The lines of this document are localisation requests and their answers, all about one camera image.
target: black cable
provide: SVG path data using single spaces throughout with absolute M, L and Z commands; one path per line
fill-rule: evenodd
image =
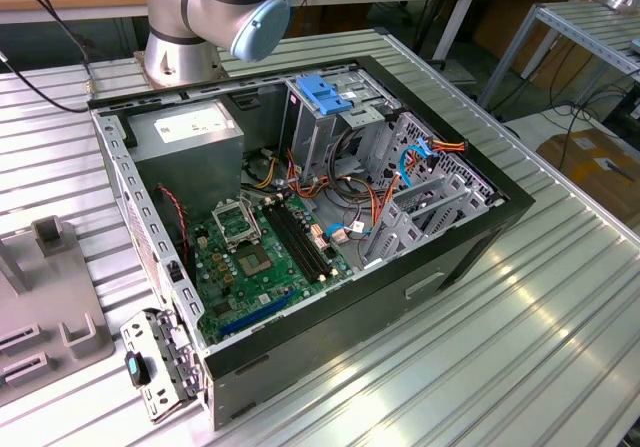
M 51 0 L 35 0 L 35 1 L 38 2 L 38 4 L 40 4 L 42 6 L 42 8 L 45 11 L 47 11 L 49 13 L 49 15 L 51 15 L 53 17 L 53 19 L 56 21 L 56 23 L 62 28 L 62 30 L 69 36 L 69 38 L 73 41 L 73 43 L 78 47 L 78 49 L 82 53 L 82 58 L 83 58 L 82 65 L 83 65 L 84 69 L 86 70 L 87 75 L 89 76 L 89 81 L 92 83 L 93 82 L 93 78 L 92 78 L 92 75 L 91 75 L 91 70 L 89 69 L 89 55 L 87 54 L 87 51 L 80 44 L 80 42 L 76 38 L 75 34 L 73 34 L 69 30 L 67 25 L 62 21 L 62 19 L 60 19 L 60 17 L 56 13 L 55 9 L 53 8 L 53 5 L 51 4 Z M 52 98 L 47 96 L 44 92 L 42 92 L 35 85 L 33 85 L 31 82 L 29 82 L 29 80 L 27 80 L 27 78 L 24 75 L 22 75 L 22 73 L 20 73 L 20 71 L 18 71 L 17 69 L 14 69 L 9 64 L 8 59 L 1 52 L 0 52 L 0 61 L 3 62 L 7 66 L 7 68 L 18 79 L 20 79 L 28 88 L 30 88 L 39 97 L 41 97 L 43 100 L 49 102 L 54 107 L 56 107 L 56 108 L 58 108 L 60 110 L 63 110 L 65 112 L 70 112 L 70 113 L 74 113 L 74 114 L 81 114 L 81 113 L 89 111 L 88 107 L 84 107 L 84 108 L 80 108 L 80 109 L 74 109 L 74 108 L 71 108 L 71 107 L 65 107 L 64 105 L 59 104 L 58 102 L 56 102 L 55 100 L 53 100 Z
M 306 25 L 307 25 L 307 8 L 309 7 L 309 4 L 307 2 L 307 0 L 302 0 L 302 3 L 300 4 L 300 8 L 303 9 L 302 10 L 302 35 L 304 36 L 304 32 L 306 30 Z
M 427 20 L 425 21 L 424 26 L 422 26 L 422 28 L 420 29 L 420 34 L 418 35 L 418 39 L 417 39 L 418 41 L 413 45 L 413 52 L 415 52 L 416 54 L 420 54 L 420 50 L 422 50 L 422 45 L 424 44 L 424 41 L 426 40 L 427 35 L 429 34 L 429 30 L 433 25 L 433 21 L 436 19 L 438 12 L 440 11 L 440 9 L 442 8 L 442 5 L 444 4 L 444 0 L 435 0 L 433 4 L 434 5 L 429 10 L 429 15 L 427 16 Z
M 569 87 L 574 80 L 576 80 L 576 78 L 578 77 L 578 75 L 584 70 L 584 68 L 587 66 L 587 64 L 591 61 L 591 59 L 593 58 L 593 54 L 589 54 L 589 57 L 587 57 L 587 60 L 585 61 L 584 64 L 582 64 L 582 66 L 576 70 L 576 72 L 571 76 L 571 78 L 564 84 L 564 86 L 562 86 L 562 88 L 558 91 L 558 93 L 556 95 L 554 95 L 551 99 L 551 103 L 553 104 L 556 99 L 558 97 L 560 97 L 560 94 L 562 94 L 562 92 L 564 92 L 564 90 Z M 553 89 L 553 82 L 551 83 L 551 87 L 549 87 L 549 90 Z
M 547 115 L 544 112 L 538 112 L 539 115 L 543 116 L 545 119 L 547 119 L 547 121 L 551 122 L 553 125 L 555 125 L 556 127 L 558 127 L 559 129 L 567 132 L 569 129 L 566 128 L 564 125 L 561 125 L 559 123 L 557 123 L 555 120 L 550 119 L 549 117 L 547 117 Z M 612 139 L 622 139 L 624 140 L 625 137 L 620 137 L 619 135 L 613 135 L 613 134 L 607 134 L 606 132 L 600 130 L 600 132 L 602 132 L 604 135 L 606 135 L 607 137 L 610 137 Z
M 564 136 L 564 141 L 562 145 L 562 156 L 560 157 L 560 163 L 558 164 L 558 172 L 562 173 L 562 167 L 564 167 L 564 160 L 567 156 L 567 147 L 569 147 L 569 137 L 571 136 L 571 130 L 573 129 L 573 124 L 576 122 L 578 118 L 578 112 L 576 111 L 573 118 L 571 119 L 571 123 L 569 124 L 569 128 L 567 129 L 567 133 Z
M 549 65 L 551 62 L 553 62 L 555 60 L 555 58 L 560 55 L 560 52 L 562 52 L 562 50 L 564 50 L 564 48 L 569 45 L 568 43 L 566 43 L 565 45 L 563 45 L 562 47 L 558 48 L 558 50 L 556 50 L 555 55 L 550 58 L 548 60 L 548 62 L 545 62 L 545 60 L 547 59 L 547 57 L 549 56 L 549 54 L 551 54 L 551 51 L 553 50 L 552 48 L 547 50 L 544 55 L 542 56 L 542 59 L 540 59 L 540 62 L 538 63 L 538 66 L 533 69 L 531 72 L 529 72 L 529 75 L 527 75 L 525 78 L 520 80 L 520 83 L 516 86 L 515 89 L 513 89 L 511 92 L 509 92 L 501 101 L 499 101 L 496 105 L 494 105 L 493 107 L 490 107 L 487 109 L 487 112 L 489 112 L 490 114 L 493 114 L 495 111 L 497 111 L 502 105 L 504 105 L 505 102 L 507 102 L 511 97 L 513 97 L 516 92 L 518 92 L 522 87 L 524 87 L 526 89 L 527 86 L 527 82 L 529 81 L 529 79 L 531 79 L 533 77 L 533 75 L 535 73 L 537 73 L 538 71 L 542 70 L 544 67 L 546 67 L 547 65 Z
M 255 185 L 249 184 L 248 182 L 242 182 L 240 184 L 240 186 L 243 189 L 251 190 L 253 192 L 257 192 L 257 193 L 260 193 L 260 194 L 265 195 L 265 196 L 267 196 L 269 194 L 275 194 L 276 192 L 278 192 L 275 189 L 266 189 L 266 188 L 265 189 L 258 189 Z
M 73 114 L 82 114 L 84 112 L 88 112 L 89 108 L 88 107 L 83 107 L 80 109 L 73 109 L 71 107 L 65 107 L 64 105 L 60 105 L 58 102 L 56 102 L 55 100 L 53 100 L 51 97 L 48 97 L 44 92 L 42 92 L 40 89 L 38 89 L 35 85 L 33 85 L 31 82 L 29 82 L 27 80 L 27 78 L 22 75 L 20 73 L 20 71 L 14 69 L 13 67 L 11 67 L 11 65 L 9 64 L 9 62 L 7 60 L 5 60 L 5 57 L 2 56 L 0 54 L 0 60 L 2 60 L 4 62 L 4 65 L 7 66 L 7 68 L 13 72 L 13 74 L 18 77 L 27 87 L 29 87 L 31 90 L 33 90 L 36 94 L 38 94 L 40 97 L 42 97 L 44 100 L 46 100 L 47 102 L 49 102 L 51 105 L 53 105 L 54 107 L 57 107 L 60 110 L 64 110 L 65 112 L 71 112 Z
M 415 46 L 418 42 L 418 34 L 420 32 L 420 26 L 422 25 L 422 21 L 424 20 L 424 14 L 427 12 L 427 7 L 429 6 L 430 0 L 424 1 L 424 7 L 422 8 L 422 12 L 420 13 L 420 17 L 418 17 L 418 22 L 416 24 L 416 32 L 413 35 L 413 45 Z
M 118 25 L 118 21 L 116 19 L 111 19 L 113 21 L 113 26 L 116 29 L 116 34 L 118 34 L 118 44 L 120 44 L 120 50 L 123 55 L 127 55 L 127 48 L 124 45 L 124 40 L 122 39 L 122 33 L 120 32 L 120 26 Z
M 571 47 L 569 47 L 569 50 L 567 50 L 567 53 L 564 54 L 564 57 L 560 61 L 560 65 L 558 65 L 558 68 L 556 69 L 555 73 L 553 74 L 553 77 L 551 78 L 551 84 L 549 84 L 549 105 L 553 104 L 553 99 L 554 99 L 553 85 L 556 83 L 556 79 L 558 78 L 558 74 L 562 70 L 562 66 L 567 61 L 567 59 L 569 58 L 569 55 L 571 55 L 571 52 L 575 47 L 576 47 L 576 44 L 571 44 Z
M 124 19 L 122 17 L 118 18 L 118 22 L 120 22 L 120 30 L 122 30 L 122 37 L 124 38 L 124 45 L 127 49 L 127 57 L 133 53 L 135 49 L 132 49 L 129 45 L 129 37 L 127 36 L 127 29 L 124 26 Z
M 508 125 L 504 125 L 504 124 L 502 124 L 502 126 L 505 129 L 507 129 L 509 132 L 511 132 L 513 135 L 515 135 L 518 139 L 522 140 L 522 137 L 520 137 L 520 135 L 515 130 L 513 130 L 511 127 L 509 127 Z
M 333 205 L 335 205 L 336 207 L 340 207 L 341 209 L 347 209 L 347 210 L 354 210 L 357 209 L 358 207 L 354 206 L 354 207 L 350 207 L 350 204 L 347 205 L 342 205 L 339 204 L 338 202 L 336 202 L 335 200 L 333 200 L 331 197 L 329 197 L 329 192 L 333 192 L 331 189 L 322 189 L 322 192 L 324 193 L 324 196 L 327 198 L 327 200 L 329 202 L 331 202 Z M 369 199 L 362 199 L 362 200 L 358 200 L 357 202 L 351 202 L 351 204 L 356 204 L 356 205 L 361 205 L 361 204 L 366 204 L 369 202 Z M 362 210 L 371 210 L 371 207 L 360 207 Z
M 60 28 L 62 28 L 62 30 L 69 36 L 69 38 L 76 45 L 76 47 L 78 47 L 78 49 L 82 53 L 82 57 L 83 57 L 83 64 L 82 65 L 85 68 L 85 70 L 87 71 L 87 74 L 89 74 L 89 76 L 91 76 L 91 71 L 89 70 L 89 55 L 87 54 L 87 51 L 84 49 L 82 44 L 80 44 L 80 42 L 78 42 L 78 39 L 77 39 L 76 35 L 69 30 L 69 27 L 67 26 L 67 24 L 60 18 L 60 16 L 58 16 L 58 13 L 55 11 L 53 6 L 49 7 L 49 5 L 51 4 L 51 1 L 50 0 L 35 0 L 35 1 L 38 2 L 38 4 L 40 4 L 40 6 L 47 13 L 49 13 L 49 15 L 51 15 L 51 17 L 53 17 L 53 19 L 60 26 Z
M 335 171 L 336 156 L 345 146 L 348 145 L 348 143 L 351 141 L 351 139 L 353 139 L 355 135 L 356 135 L 356 132 L 345 130 L 340 135 L 338 140 L 333 144 L 331 150 L 329 151 L 329 156 L 327 158 L 327 178 L 329 181 L 329 187 L 331 187 L 333 191 L 336 193 L 336 195 L 342 198 L 342 200 L 344 200 L 345 202 L 351 202 L 354 199 L 357 199 L 357 200 L 368 199 L 370 197 L 368 190 L 365 192 L 359 191 L 355 189 L 350 184 L 350 182 L 344 179 L 338 179 Z M 344 182 L 349 190 L 346 190 L 343 187 L 341 187 L 338 184 L 338 182 Z

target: wire bundle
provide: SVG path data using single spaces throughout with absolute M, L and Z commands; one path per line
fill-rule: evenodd
M 278 159 L 276 159 L 275 157 L 271 158 L 271 165 L 269 165 L 269 172 L 267 173 L 267 176 L 262 182 L 255 185 L 254 187 L 258 189 L 264 189 L 266 187 L 269 187 L 269 185 L 271 185 L 271 181 L 273 180 L 273 173 L 275 172 L 277 162 L 278 162 Z
M 176 209 L 176 213 L 178 214 L 178 218 L 180 219 L 180 230 L 181 230 L 181 233 L 182 233 L 182 244 L 184 246 L 183 257 L 184 257 L 184 262 L 185 262 L 185 266 L 186 266 L 187 265 L 187 254 L 189 252 L 189 243 L 187 241 L 187 222 L 185 220 L 185 218 L 186 218 L 185 210 L 182 207 L 182 205 L 180 205 L 180 202 L 178 202 L 178 199 L 176 198 L 176 196 L 173 195 L 169 189 L 167 189 L 166 187 L 164 187 L 164 186 L 162 186 L 160 184 L 158 184 L 156 186 L 156 188 L 169 198 L 169 200 L 173 204 L 174 208 Z
M 380 205 L 380 199 L 378 199 L 378 196 L 373 190 L 373 187 L 371 187 L 371 184 L 357 177 L 344 176 L 344 177 L 334 178 L 334 185 L 336 186 L 334 188 L 333 185 L 331 185 L 332 183 L 330 180 L 331 176 L 321 175 L 317 179 L 314 179 L 313 184 L 311 186 L 301 187 L 300 182 L 298 180 L 298 175 L 295 170 L 296 163 L 293 158 L 293 154 L 291 153 L 290 150 L 287 151 L 287 157 L 289 160 L 289 168 L 287 171 L 287 182 L 289 184 L 289 187 L 300 197 L 305 199 L 313 198 L 327 187 L 331 188 L 334 192 L 336 192 L 336 194 L 339 197 L 349 202 L 349 204 L 352 204 L 352 203 L 360 204 L 363 202 L 367 202 L 367 197 L 368 197 L 368 201 L 371 203 L 371 220 L 373 225 L 375 225 L 375 223 L 378 221 L 380 213 L 382 212 L 383 205 Z M 351 190 L 347 191 L 343 189 L 341 186 L 338 185 L 338 182 L 346 183 Z M 350 185 L 352 182 L 362 185 L 365 188 L 365 191 L 363 192 L 361 190 L 357 190 L 353 188 Z
M 450 143 L 440 140 L 432 140 L 432 149 L 434 152 L 464 152 L 467 148 L 464 142 Z

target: power cable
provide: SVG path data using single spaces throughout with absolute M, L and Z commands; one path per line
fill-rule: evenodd
M 553 104 L 553 86 L 556 83 L 556 79 L 558 78 L 558 74 L 560 73 L 560 71 L 562 70 L 562 66 L 564 65 L 564 63 L 567 61 L 567 59 L 569 58 L 569 55 L 571 55 L 571 52 L 573 52 L 573 49 L 576 47 L 576 44 L 571 44 L 571 47 L 569 48 L 569 50 L 567 50 L 567 53 L 564 54 L 564 57 L 562 58 L 562 60 L 560 61 L 560 65 L 558 65 L 558 68 L 556 69 L 555 73 L 553 74 L 553 77 L 551 78 L 551 84 L 549 84 L 549 104 Z
M 556 75 L 554 76 L 553 80 L 551 81 L 551 86 L 549 87 L 549 97 L 550 97 L 550 100 L 551 100 L 552 104 L 556 101 L 556 99 L 558 97 L 560 97 L 560 94 L 562 94 L 562 92 L 564 92 L 564 90 L 567 87 L 569 87 L 573 83 L 574 80 L 576 80 L 578 75 L 580 75 L 580 73 L 585 69 L 585 67 L 587 66 L 587 64 L 589 64 L 589 62 L 591 61 L 592 58 L 593 58 L 593 54 L 589 54 L 589 57 L 587 57 L 587 60 L 584 62 L 584 64 L 582 64 L 582 66 L 578 70 L 575 71 L 575 73 L 571 76 L 571 78 L 567 82 L 565 82 L 565 84 L 562 86 L 562 88 L 555 95 L 552 95 L 551 91 L 553 90 L 553 84 L 554 84 L 555 78 L 557 76 L 557 72 L 556 72 Z
M 87 51 L 85 50 L 84 46 L 79 42 L 78 36 L 76 34 L 74 34 L 73 32 L 71 32 L 71 30 L 69 29 L 67 24 L 65 24 L 65 22 L 60 18 L 60 16 L 58 15 L 58 13 L 55 11 L 55 9 L 53 7 L 53 4 L 51 3 L 51 0 L 35 0 L 35 1 L 38 4 L 40 4 L 40 6 L 49 15 L 51 15 L 51 17 L 53 17 L 53 19 L 60 26 L 60 28 L 69 36 L 69 38 L 73 41 L 73 43 L 76 45 L 76 47 L 78 47 L 78 49 L 80 50 L 80 52 L 82 54 L 82 66 L 84 67 L 85 71 L 87 72 L 87 75 L 89 76 L 88 85 L 87 85 L 88 86 L 88 91 L 89 91 L 89 93 L 92 93 L 93 89 L 94 89 L 94 84 L 93 84 L 93 76 L 91 75 L 91 70 L 89 69 L 89 55 L 87 54 Z M 63 110 L 65 112 L 78 113 L 78 114 L 89 111 L 88 107 L 81 108 L 81 109 L 74 109 L 74 108 L 71 108 L 71 107 L 65 107 L 65 106 L 59 104 L 58 102 L 56 102 L 55 100 L 51 99 L 44 92 L 42 92 L 35 85 L 33 85 L 29 80 L 27 80 L 26 77 L 18 69 L 16 69 L 13 66 L 11 66 L 9 64 L 9 61 L 8 61 L 7 57 L 2 52 L 0 52 L 0 61 L 2 61 L 7 66 L 7 68 L 18 79 L 20 79 L 28 88 L 30 88 L 39 97 L 41 97 L 43 100 L 49 102 L 54 107 L 56 107 L 56 108 L 58 108 L 60 110 Z
M 549 55 L 551 54 L 551 51 L 553 50 L 553 47 L 550 48 L 549 50 L 547 50 L 542 59 L 540 59 L 540 62 L 538 63 L 538 66 L 533 69 L 531 72 L 529 72 L 529 75 L 527 75 L 526 77 L 524 77 L 523 79 L 520 80 L 520 82 L 518 83 L 518 85 L 516 86 L 515 89 L 513 89 L 511 92 L 509 92 L 506 96 L 503 97 L 502 100 L 500 100 L 496 105 L 494 105 L 493 107 L 490 107 L 487 109 L 487 112 L 489 112 L 490 114 L 493 114 L 494 112 L 496 112 L 502 105 L 504 105 L 511 97 L 513 97 L 520 89 L 524 90 L 527 88 L 527 82 L 533 78 L 533 76 L 535 74 L 537 74 L 539 71 L 541 71 L 542 69 L 544 69 L 545 67 L 547 67 L 549 64 L 551 64 L 551 62 L 553 62 L 558 55 L 560 55 L 560 53 L 569 45 L 569 43 L 565 43 L 562 47 L 559 47 L 558 50 L 556 50 L 556 52 L 554 53 L 554 56 L 551 57 L 550 59 L 547 60 L 547 57 L 549 57 Z
M 413 35 L 414 48 L 415 48 L 415 45 L 418 43 L 418 34 L 420 33 L 420 26 L 422 25 L 422 21 L 424 20 L 424 15 L 427 12 L 427 7 L 429 6 L 429 1 L 430 0 L 425 0 L 424 1 L 424 7 L 422 8 L 422 12 L 420 13 L 420 17 L 418 17 L 418 22 L 416 24 L 416 32 Z
M 433 6 L 431 7 L 431 9 L 429 9 L 429 15 L 427 16 L 427 20 L 425 21 L 424 26 L 422 26 L 422 28 L 420 29 L 417 42 L 415 42 L 413 45 L 413 51 L 416 54 L 419 54 L 420 50 L 422 50 L 422 45 L 424 44 L 424 41 L 426 40 L 427 35 L 429 34 L 429 30 L 433 25 L 433 21 L 438 15 L 438 12 L 442 8 L 443 4 L 444 4 L 444 0 L 435 0 L 433 3 Z

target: pci express slot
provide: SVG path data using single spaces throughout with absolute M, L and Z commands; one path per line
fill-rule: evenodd
M 291 297 L 296 291 L 292 290 L 288 294 L 280 297 L 279 299 L 274 300 L 269 305 L 265 305 L 264 307 L 256 310 L 255 312 L 250 313 L 249 315 L 245 315 L 241 319 L 234 320 L 233 322 L 228 323 L 227 325 L 223 325 L 219 329 L 219 333 L 221 336 L 229 335 L 238 330 L 242 330 L 245 327 L 250 326 L 251 324 L 255 324 L 263 319 L 266 319 L 271 314 L 276 313 L 280 309 L 282 309 L 287 302 L 289 301 L 289 297 Z

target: aluminum extrusion table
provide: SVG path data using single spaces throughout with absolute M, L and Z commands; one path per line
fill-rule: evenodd
M 640 414 L 640 240 L 391 36 L 283 41 L 233 76 L 372 55 L 536 199 L 458 284 L 213 432 L 199 404 L 154 426 L 118 327 L 156 305 L 87 114 L 0 76 L 0 235 L 72 222 L 117 352 L 0 409 L 3 445 L 615 445 Z M 93 65 L 101 95 L 146 90 L 133 60 Z M 79 104 L 78 67 L 29 73 Z
M 621 14 L 599 2 L 534 5 L 482 92 L 478 100 L 480 106 L 487 107 L 489 104 L 536 21 L 544 22 L 551 27 L 551 30 L 523 70 L 523 78 L 529 76 L 541 62 L 557 35 L 562 34 L 606 62 L 603 63 L 605 68 L 608 64 L 636 80 L 640 79 L 640 55 L 630 46 L 632 40 L 640 38 L 640 12 Z M 595 85 L 603 72 L 601 68 L 582 97 Z

